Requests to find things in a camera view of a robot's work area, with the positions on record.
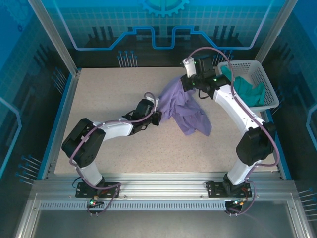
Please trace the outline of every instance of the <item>purple cloth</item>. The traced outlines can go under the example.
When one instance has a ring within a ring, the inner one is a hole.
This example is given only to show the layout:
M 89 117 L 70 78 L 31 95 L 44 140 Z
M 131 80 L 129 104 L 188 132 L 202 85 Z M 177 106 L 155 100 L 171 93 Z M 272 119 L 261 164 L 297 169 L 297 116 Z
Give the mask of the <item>purple cloth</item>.
M 192 95 L 195 90 L 184 92 L 180 78 L 172 80 L 159 96 L 158 110 L 162 121 L 173 117 L 185 135 L 195 130 L 209 136 L 211 123 Z

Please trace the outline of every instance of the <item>white basket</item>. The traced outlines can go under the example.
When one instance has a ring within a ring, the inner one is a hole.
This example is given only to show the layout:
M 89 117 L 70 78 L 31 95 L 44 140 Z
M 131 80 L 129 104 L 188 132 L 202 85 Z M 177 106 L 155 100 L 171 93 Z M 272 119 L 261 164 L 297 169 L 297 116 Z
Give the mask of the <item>white basket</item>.
M 250 109 L 254 112 L 263 112 L 270 108 L 276 108 L 279 104 L 277 95 L 269 81 L 262 65 L 257 60 L 234 60 L 230 61 L 233 67 L 233 74 L 235 77 L 240 76 L 244 78 L 247 82 L 253 85 L 253 87 L 258 86 L 263 83 L 265 86 L 265 99 L 264 106 L 261 107 L 251 107 Z M 221 62 L 218 64 L 219 73 L 221 72 L 221 67 L 228 67 L 228 62 Z

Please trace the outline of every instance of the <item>work surface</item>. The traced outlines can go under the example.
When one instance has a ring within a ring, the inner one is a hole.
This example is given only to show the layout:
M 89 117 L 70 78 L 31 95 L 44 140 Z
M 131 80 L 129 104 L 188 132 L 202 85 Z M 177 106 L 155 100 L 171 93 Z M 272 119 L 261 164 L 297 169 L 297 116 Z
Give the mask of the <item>work surface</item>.
M 118 119 L 136 108 L 147 91 L 158 96 L 174 78 L 185 74 L 181 67 L 82 69 L 64 139 L 82 118 L 92 121 Z M 237 159 L 235 148 L 241 134 L 233 120 L 215 101 L 196 101 L 208 115 L 209 137 L 196 131 L 185 136 L 173 118 L 160 126 L 149 125 L 133 136 L 104 142 L 95 159 L 101 173 L 124 172 L 227 172 Z M 56 174 L 74 174 L 61 150 Z M 264 161 L 274 162 L 272 155 Z M 260 167 L 258 171 L 276 171 Z

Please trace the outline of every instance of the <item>plastic basket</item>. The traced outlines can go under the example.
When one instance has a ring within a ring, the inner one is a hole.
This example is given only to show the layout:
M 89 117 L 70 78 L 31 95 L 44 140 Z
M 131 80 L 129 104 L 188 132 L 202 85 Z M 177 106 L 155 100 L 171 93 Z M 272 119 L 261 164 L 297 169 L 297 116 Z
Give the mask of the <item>plastic basket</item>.
M 254 112 L 263 112 L 270 108 L 276 108 L 279 104 L 277 95 L 261 65 L 257 60 L 234 60 L 230 61 L 233 67 L 233 74 L 235 77 L 240 76 L 252 84 L 254 87 L 263 83 L 265 86 L 265 99 L 264 106 L 261 107 L 251 107 L 250 109 Z M 228 62 L 221 62 L 218 64 L 219 73 L 221 72 L 221 67 L 228 67 Z

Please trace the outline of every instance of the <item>teal cloth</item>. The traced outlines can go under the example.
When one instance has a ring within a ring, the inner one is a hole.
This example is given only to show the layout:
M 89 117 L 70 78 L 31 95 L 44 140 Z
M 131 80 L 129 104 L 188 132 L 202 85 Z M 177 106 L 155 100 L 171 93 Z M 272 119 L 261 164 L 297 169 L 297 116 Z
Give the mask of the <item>teal cloth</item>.
M 231 81 L 231 71 L 226 66 L 222 66 L 221 71 Z M 240 98 L 249 107 L 264 106 L 265 87 L 263 83 L 260 83 L 257 87 L 252 88 L 253 86 L 244 78 L 235 77 L 233 86 Z

